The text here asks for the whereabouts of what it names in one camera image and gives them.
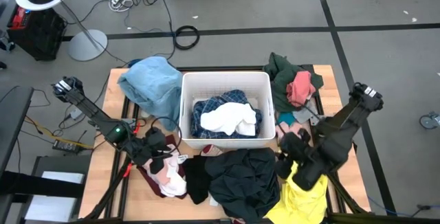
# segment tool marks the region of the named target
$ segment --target black box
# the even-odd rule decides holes
[[[17,6],[8,23],[8,36],[35,60],[54,60],[66,25],[51,8],[29,11]]]

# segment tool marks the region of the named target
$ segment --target plaid shirt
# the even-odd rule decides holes
[[[201,138],[201,139],[249,139],[249,138],[257,138],[260,133],[260,124],[263,120],[263,116],[261,115],[261,111],[258,109],[253,109],[255,111],[255,136],[248,135],[240,135],[236,131],[233,132],[232,135],[226,135],[224,132],[213,132],[206,130],[200,126],[200,117],[202,113],[208,113],[210,111],[214,111],[222,104],[228,102],[235,102],[241,104],[249,104],[248,99],[246,98],[245,93],[242,90],[232,90],[229,92],[225,92],[221,96],[212,97],[209,100],[198,101],[194,105],[194,109],[192,111],[191,117],[191,134],[193,137]]]

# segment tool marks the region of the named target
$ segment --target yellow cloth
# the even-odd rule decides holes
[[[321,175],[310,191],[304,191],[292,180],[297,167],[298,164],[294,162],[287,183],[283,184],[280,201],[266,214],[274,224],[318,224],[324,218],[327,176]]]

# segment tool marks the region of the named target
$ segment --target white laundry basket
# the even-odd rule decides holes
[[[199,139],[191,135],[191,117],[197,101],[242,90],[254,109],[261,110],[263,121],[255,139]],[[274,107],[269,75],[265,72],[186,73],[182,82],[180,121],[182,140],[191,148],[214,144],[220,148],[261,148],[275,137]]]

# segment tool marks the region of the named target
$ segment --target yellow cable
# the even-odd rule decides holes
[[[52,132],[48,128],[45,128],[45,127],[41,126],[38,122],[30,119],[29,117],[26,117],[26,118],[29,120],[29,122],[34,123],[35,126],[37,126],[40,129],[41,132],[43,132],[48,137],[51,137],[52,139],[57,139],[60,142],[65,142],[65,143],[68,143],[68,144],[75,144],[77,146],[80,146],[80,147],[83,147],[83,148],[87,148],[87,149],[93,149],[93,146],[84,145],[84,144],[81,144],[79,142],[75,142],[75,141],[72,141],[72,140],[69,140],[69,139],[64,139],[62,137],[56,137],[56,136],[52,135]]]

